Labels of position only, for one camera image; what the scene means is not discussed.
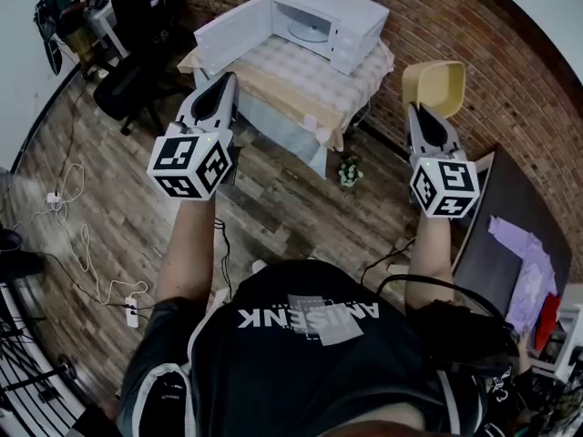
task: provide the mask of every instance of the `purple cloth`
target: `purple cloth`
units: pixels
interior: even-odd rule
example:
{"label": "purple cloth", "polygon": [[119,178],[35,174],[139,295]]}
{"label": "purple cloth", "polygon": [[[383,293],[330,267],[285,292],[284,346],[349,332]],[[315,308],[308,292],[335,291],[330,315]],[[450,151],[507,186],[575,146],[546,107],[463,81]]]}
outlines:
{"label": "purple cloth", "polygon": [[522,335],[537,323],[548,293],[557,296],[555,271],[550,257],[535,235],[498,217],[490,219],[488,231],[496,240],[522,259],[517,284],[512,293],[506,321]]}

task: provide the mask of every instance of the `checkered tablecloth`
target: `checkered tablecloth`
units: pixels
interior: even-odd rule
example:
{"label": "checkered tablecloth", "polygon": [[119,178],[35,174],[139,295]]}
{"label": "checkered tablecloth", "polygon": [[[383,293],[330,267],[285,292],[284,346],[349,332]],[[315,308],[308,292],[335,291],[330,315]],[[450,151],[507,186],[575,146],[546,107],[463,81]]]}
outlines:
{"label": "checkered tablecloth", "polygon": [[[196,49],[179,65],[182,72],[201,67]],[[383,78],[393,71],[394,55],[379,40],[346,76],[330,60],[277,36],[270,36],[224,71],[237,74],[240,88],[313,131],[328,148],[343,148],[343,131],[366,106]]]}

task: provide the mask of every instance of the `small plant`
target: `small plant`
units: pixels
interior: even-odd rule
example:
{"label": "small plant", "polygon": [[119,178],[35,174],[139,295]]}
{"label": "small plant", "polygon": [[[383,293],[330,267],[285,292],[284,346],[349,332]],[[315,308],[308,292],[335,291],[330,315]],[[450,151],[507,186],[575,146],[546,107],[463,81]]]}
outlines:
{"label": "small plant", "polygon": [[362,171],[358,171],[355,157],[350,157],[344,161],[340,166],[338,175],[340,175],[340,184],[347,188],[352,188],[364,176]]}

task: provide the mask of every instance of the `brick wall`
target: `brick wall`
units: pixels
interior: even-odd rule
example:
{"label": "brick wall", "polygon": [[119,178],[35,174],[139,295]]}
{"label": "brick wall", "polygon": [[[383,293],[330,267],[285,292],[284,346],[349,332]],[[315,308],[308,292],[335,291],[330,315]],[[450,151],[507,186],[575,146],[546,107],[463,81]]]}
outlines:
{"label": "brick wall", "polygon": [[[195,13],[219,14],[245,1],[188,4]],[[496,142],[511,153],[568,237],[571,280],[583,282],[583,124],[575,107],[581,105],[581,87],[557,50],[508,1],[375,1],[391,9],[382,37],[396,55],[396,69],[375,96],[367,121],[404,147],[404,68],[432,59],[463,61],[465,103],[452,119],[469,157],[480,157]]]}

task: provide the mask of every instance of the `black strap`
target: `black strap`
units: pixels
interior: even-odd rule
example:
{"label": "black strap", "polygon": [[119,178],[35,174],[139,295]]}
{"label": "black strap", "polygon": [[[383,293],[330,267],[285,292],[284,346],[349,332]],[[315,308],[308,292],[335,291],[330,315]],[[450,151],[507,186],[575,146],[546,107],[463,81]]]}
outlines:
{"label": "black strap", "polygon": [[464,293],[466,296],[477,302],[480,306],[482,306],[482,308],[489,312],[490,315],[492,315],[492,317],[504,321],[504,317],[502,316],[500,311],[496,308],[496,306],[494,306],[494,304],[492,304],[482,295],[479,295],[476,292],[471,291],[467,288],[457,287],[452,283],[446,283],[438,279],[426,277],[425,275],[413,275],[413,274],[392,275],[391,277],[387,277],[386,279],[383,280],[383,282],[379,285],[376,294],[380,296],[380,294],[383,292],[384,286],[387,283],[395,280],[418,281],[420,283],[428,283],[429,285],[437,285],[438,287],[445,287],[455,291],[459,291],[460,293]]}

